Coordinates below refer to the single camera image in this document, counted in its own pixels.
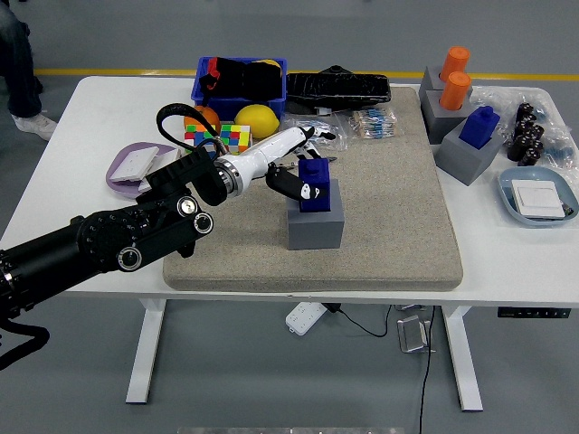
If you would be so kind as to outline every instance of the yellow floor line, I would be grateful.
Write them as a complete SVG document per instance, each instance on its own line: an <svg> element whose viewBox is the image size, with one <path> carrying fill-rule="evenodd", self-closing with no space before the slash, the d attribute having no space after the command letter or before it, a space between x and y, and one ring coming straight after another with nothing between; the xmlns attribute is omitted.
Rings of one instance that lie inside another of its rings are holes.
<svg viewBox="0 0 579 434"><path fill-rule="evenodd" d="M41 68L36 75L109 75L109 76L168 76L194 77L195 70L139 70L139 69L83 69L83 68ZM295 70L289 72L316 72ZM358 73L383 74L391 79L421 79L422 71L356 71ZM474 80L516 80L516 81L579 81L579 74L509 74L500 72L469 72Z"/></svg>

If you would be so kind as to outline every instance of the table leg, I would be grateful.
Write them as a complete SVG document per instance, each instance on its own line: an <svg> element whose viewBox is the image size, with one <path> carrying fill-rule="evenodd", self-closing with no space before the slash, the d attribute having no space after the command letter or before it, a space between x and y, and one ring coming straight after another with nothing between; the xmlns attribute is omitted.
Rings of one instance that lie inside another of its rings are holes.
<svg viewBox="0 0 579 434"><path fill-rule="evenodd" d="M157 353L157 344L163 325L166 300L162 298L143 298L140 300L145 307L145 318L138 339L137 354L133 373L127 392L127 404L146 404L148 390L153 375L153 364Z"/></svg>
<svg viewBox="0 0 579 434"><path fill-rule="evenodd" d="M466 411L482 411L479 385L470 355L469 340L462 317L470 306L442 307L446 334L451 348L452 365L459 389L460 405Z"/></svg>

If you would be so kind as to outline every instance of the rubik's cube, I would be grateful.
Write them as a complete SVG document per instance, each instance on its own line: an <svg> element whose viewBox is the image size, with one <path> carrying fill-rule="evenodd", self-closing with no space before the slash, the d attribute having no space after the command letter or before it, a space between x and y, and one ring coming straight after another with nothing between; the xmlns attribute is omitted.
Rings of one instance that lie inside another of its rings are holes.
<svg viewBox="0 0 579 434"><path fill-rule="evenodd" d="M221 125L221 139L235 156L252 146L249 125Z"/></svg>
<svg viewBox="0 0 579 434"><path fill-rule="evenodd" d="M189 146L197 146L203 142L206 138L213 137L207 128L199 124L190 124L185 127L185 143ZM214 144L209 142L204 145L210 156L215 154Z"/></svg>
<svg viewBox="0 0 579 434"><path fill-rule="evenodd" d="M203 125L187 125L185 128L185 143L189 146L198 146L206 138L212 137L211 133ZM239 155L252 146L252 133L249 125L222 125L220 137L227 150ZM215 154L214 144L209 142L204 145L210 157Z"/></svg>

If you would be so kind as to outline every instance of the white card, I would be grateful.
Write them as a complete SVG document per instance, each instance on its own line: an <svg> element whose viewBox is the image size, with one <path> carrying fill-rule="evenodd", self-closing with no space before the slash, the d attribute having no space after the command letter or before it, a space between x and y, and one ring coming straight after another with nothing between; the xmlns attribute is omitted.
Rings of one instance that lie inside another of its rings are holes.
<svg viewBox="0 0 579 434"><path fill-rule="evenodd" d="M153 164L153 158L159 152L157 146L129 152L117 170L110 176L110 181L140 181L145 177Z"/></svg>
<svg viewBox="0 0 579 434"><path fill-rule="evenodd" d="M514 179L513 197L518 212L527 218L563 219L565 211L553 181Z"/></svg>

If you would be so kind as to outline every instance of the person's leg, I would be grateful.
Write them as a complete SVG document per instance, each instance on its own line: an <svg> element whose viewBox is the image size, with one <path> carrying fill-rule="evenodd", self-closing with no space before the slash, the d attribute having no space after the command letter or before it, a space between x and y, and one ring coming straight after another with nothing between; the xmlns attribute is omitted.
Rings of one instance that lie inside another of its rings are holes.
<svg viewBox="0 0 579 434"><path fill-rule="evenodd" d="M9 92L8 111L19 118L41 112L36 92L33 56L23 26L10 9L0 4L0 65Z"/></svg>
<svg viewBox="0 0 579 434"><path fill-rule="evenodd" d="M0 70L9 93L8 111L18 129L50 140L56 122L40 113L43 105L38 97L28 33L28 26L0 3Z"/></svg>

